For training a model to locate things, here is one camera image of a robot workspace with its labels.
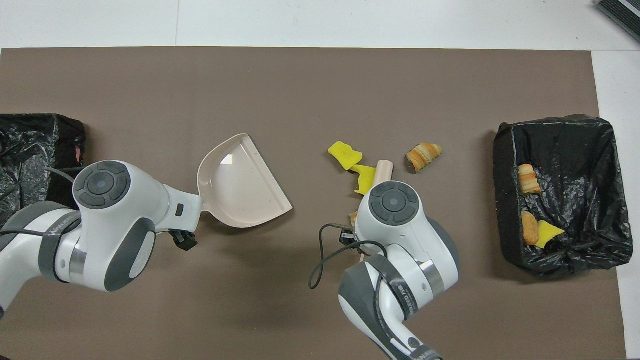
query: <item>yellow sponge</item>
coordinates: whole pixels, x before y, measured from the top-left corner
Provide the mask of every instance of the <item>yellow sponge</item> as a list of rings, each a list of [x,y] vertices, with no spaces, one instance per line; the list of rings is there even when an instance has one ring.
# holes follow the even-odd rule
[[[373,187],[373,178],[376,176],[376,168],[366,167],[364,165],[353,165],[351,170],[360,174],[360,176],[358,176],[359,189],[355,190],[356,193],[365,195]]]
[[[329,148],[329,154],[336,158],[344,170],[349,170],[362,160],[362,153],[344,142],[336,142]]]
[[[556,236],[564,234],[564,230],[551,225],[550,223],[540,220],[538,222],[538,236],[539,240],[536,243],[536,246],[544,249],[547,243]]]

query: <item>round button panel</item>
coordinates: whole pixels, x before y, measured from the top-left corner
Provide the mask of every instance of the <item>round button panel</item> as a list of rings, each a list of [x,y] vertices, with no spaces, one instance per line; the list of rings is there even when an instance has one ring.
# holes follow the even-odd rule
[[[127,195],[131,177],[127,167],[116,161],[101,161],[78,175],[74,196],[78,204],[90,209],[104,209]]]
[[[418,213],[418,194],[409,186],[385,181],[371,189],[369,209],[386,225],[399,226],[411,221]]]
[[[92,174],[88,179],[89,192],[95,195],[108,193],[114,184],[113,176],[105,170],[100,170]]]

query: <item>trash bag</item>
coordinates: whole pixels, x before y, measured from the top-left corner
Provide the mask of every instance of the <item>trash bag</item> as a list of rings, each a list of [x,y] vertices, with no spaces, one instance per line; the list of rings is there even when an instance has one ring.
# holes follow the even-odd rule
[[[44,200],[77,209],[69,181],[45,168],[81,167],[85,140],[83,123],[62,115],[0,114],[0,227]]]
[[[523,196],[518,166],[534,168],[539,195]],[[626,264],[633,240],[616,138],[586,115],[503,123],[493,142],[493,180],[502,255],[538,277]],[[544,249],[526,245],[520,214],[562,230]]]

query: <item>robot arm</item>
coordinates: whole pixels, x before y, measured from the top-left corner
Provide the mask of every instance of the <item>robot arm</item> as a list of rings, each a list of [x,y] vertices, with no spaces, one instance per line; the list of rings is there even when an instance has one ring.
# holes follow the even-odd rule
[[[441,359],[404,325],[419,309],[458,280],[458,251],[446,232],[422,209],[413,188],[381,183],[363,199],[355,235],[376,241],[388,257],[372,254],[346,270],[339,301],[349,320],[391,359]]]
[[[131,164],[95,163],[76,177],[73,187],[79,211],[39,202],[3,227],[0,317],[34,277],[115,291],[142,273],[156,233],[172,232],[185,250],[197,243],[192,232],[202,199],[163,185]]]

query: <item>dustpan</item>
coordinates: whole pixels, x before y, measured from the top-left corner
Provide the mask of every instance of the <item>dustpan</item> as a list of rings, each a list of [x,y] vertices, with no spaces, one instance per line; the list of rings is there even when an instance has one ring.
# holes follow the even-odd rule
[[[232,227],[252,227],[293,206],[248,134],[213,149],[198,168],[202,211]]]

